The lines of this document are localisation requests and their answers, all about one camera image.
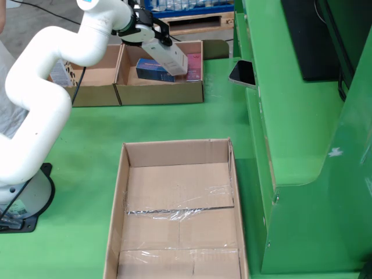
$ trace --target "black cable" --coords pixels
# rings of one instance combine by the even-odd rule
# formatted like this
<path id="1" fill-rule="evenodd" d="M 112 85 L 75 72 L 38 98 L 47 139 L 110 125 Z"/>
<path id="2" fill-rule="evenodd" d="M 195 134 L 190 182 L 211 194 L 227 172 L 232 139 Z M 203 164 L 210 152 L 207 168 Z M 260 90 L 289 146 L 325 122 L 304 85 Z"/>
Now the black cable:
<path id="1" fill-rule="evenodd" d="M 174 38 L 172 35 L 169 35 L 169 37 L 171 37 L 172 39 L 176 40 L 177 42 L 182 42 L 181 40 L 179 40 L 177 38 Z"/>
<path id="2" fill-rule="evenodd" d="M 11 1 L 16 2 L 16 3 L 20 3 L 20 4 L 29 5 L 29 6 L 32 6 L 32 7 L 38 8 L 38 9 L 41 9 L 41 10 L 43 10 L 44 12 L 47 12 L 47 13 L 50 13 L 51 15 L 54 15 L 54 16 L 56 16 L 56 17 L 59 17 L 60 19 L 65 19 L 65 20 L 67 20 L 67 21 L 69 21 L 69 22 L 72 22 L 72 23 L 75 23 L 75 24 L 80 25 L 79 22 L 75 22 L 75 21 L 72 20 L 72 19 L 68 19 L 68 18 L 66 18 L 66 17 L 60 16 L 60 15 L 56 15 L 55 13 L 52 13 L 51 11 L 46 10 L 46 9 L 44 9 L 44 8 L 38 6 L 38 5 L 31 4 L 31 3 L 27 3 L 27 2 L 21 2 L 21 1 L 17 1 L 17 0 L 11 0 Z"/>
<path id="3" fill-rule="evenodd" d="M 339 96 L 341 97 L 341 99 L 345 102 L 346 100 L 346 94 L 345 94 L 345 91 L 344 89 L 342 88 L 342 70 L 340 69 L 339 70 L 339 76 L 338 76 L 338 93 L 339 93 Z"/>
<path id="4" fill-rule="evenodd" d="M 79 79 L 79 82 L 77 83 L 77 86 L 76 86 L 76 90 L 75 90 L 75 93 L 74 93 L 74 96 L 72 97 L 72 104 L 74 104 L 75 102 L 75 98 L 76 98 L 76 95 L 77 95 L 77 91 L 79 91 L 79 88 L 80 88 L 80 84 L 81 84 L 81 81 L 83 80 L 83 77 L 84 77 L 84 74 L 85 74 L 85 70 L 87 69 L 87 67 L 84 67 L 83 68 L 83 72 L 81 73 L 81 77 Z"/>
<path id="5" fill-rule="evenodd" d="M 174 38 L 172 35 L 169 35 L 169 37 L 171 37 L 172 39 L 176 40 L 177 42 L 182 42 L 181 40 L 177 39 L 177 38 Z M 230 42 L 230 41 L 233 41 L 234 39 L 228 39 L 228 40 L 225 40 L 225 42 Z"/>
<path id="6" fill-rule="evenodd" d="M 314 8 L 315 8 L 315 12 L 316 14 L 318 15 L 319 19 L 324 23 L 324 24 L 327 24 L 326 21 L 324 19 L 321 18 L 319 12 L 318 12 L 318 8 L 316 7 L 316 0 L 314 0 Z"/>
<path id="7" fill-rule="evenodd" d="M 12 201 L 8 204 L 8 206 L 5 208 L 5 210 L 1 213 L 0 215 L 0 221 L 1 219 L 3 219 L 3 217 L 5 216 L 6 212 L 8 212 L 9 208 L 13 205 L 13 203 L 16 201 L 16 199 L 19 197 L 20 194 L 22 194 L 23 190 L 25 189 L 25 187 L 30 183 L 31 179 L 28 180 L 21 188 L 21 190 L 19 190 L 19 192 L 17 193 L 17 195 L 15 195 L 15 197 L 12 199 Z"/>

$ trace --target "blue box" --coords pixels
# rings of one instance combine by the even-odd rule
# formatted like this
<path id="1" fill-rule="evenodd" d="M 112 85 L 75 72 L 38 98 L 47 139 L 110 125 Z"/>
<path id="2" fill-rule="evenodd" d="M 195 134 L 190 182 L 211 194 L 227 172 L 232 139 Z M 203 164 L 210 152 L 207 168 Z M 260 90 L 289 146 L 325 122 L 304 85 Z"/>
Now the blue box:
<path id="1" fill-rule="evenodd" d="M 146 80 L 160 80 L 175 82 L 175 77 L 171 76 L 157 61 L 141 58 L 135 67 L 138 78 Z"/>

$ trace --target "green machine cabinet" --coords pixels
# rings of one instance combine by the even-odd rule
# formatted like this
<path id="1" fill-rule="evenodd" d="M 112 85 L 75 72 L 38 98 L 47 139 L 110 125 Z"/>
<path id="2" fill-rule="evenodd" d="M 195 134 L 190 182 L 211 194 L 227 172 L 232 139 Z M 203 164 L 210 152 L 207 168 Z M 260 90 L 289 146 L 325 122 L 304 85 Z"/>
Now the green machine cabinet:
<path id="1" fill-rule="evenodd" d="M 234 57 L 246 89 L 260 202 L 246 220 L 257 274 L 341 273 L 372 256 L 372 34 L 343 103 L 336 82 L 303 81 L 280 0 L 235 2 Z"/>

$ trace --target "metal base plate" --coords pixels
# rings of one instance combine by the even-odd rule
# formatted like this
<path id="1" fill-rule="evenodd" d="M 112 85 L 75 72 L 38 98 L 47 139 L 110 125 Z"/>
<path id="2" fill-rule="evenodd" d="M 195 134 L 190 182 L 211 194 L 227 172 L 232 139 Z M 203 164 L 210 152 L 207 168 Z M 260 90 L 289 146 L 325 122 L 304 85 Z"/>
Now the metal base plate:
<path id="1" fill-rule="evenodd" d="M 50 178 L 50 175 L 51 175 L 51 172 L 52 172 L 52 164 L 50 164 L 50 163 L 42 164 L 41 171 L 47 176 L 49 182 L 51 183 L 51 187 L 52 187 L 51 196 L 49 197 L 48 202 L 45 204 L 45 206 L 37 214 L 35 214 L 35 215 L 33 215 L 29 218 L 23 219 L 23 226 L 20 230 L 13 230 L 13 229 L 4 228 L 4 227 L 3 227 L 4 229 L 1 229 L 2 227 L 0 227 L 0 234 L 31 233 L 35 230 L 37 220 L 38 220 L 39 216 L 44 211 L 47 210 L 49 205 L 52 203 L 53 198 L 54 198 L 54 194 L 55 194 L 55 186 L 54 186 L 53 180 Z"/>

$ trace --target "pallet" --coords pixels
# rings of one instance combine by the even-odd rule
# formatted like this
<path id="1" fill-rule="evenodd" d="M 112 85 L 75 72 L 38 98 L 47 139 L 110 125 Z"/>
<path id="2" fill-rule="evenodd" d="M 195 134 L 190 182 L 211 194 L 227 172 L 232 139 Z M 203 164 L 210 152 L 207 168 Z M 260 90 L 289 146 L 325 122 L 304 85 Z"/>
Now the pallet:
<path id="1" fill-rule="evenodd" d="M 161 20 L 169 25 L 171 35 L 184 35 L 234 28 L 234 12 L 165 17 Z"/>

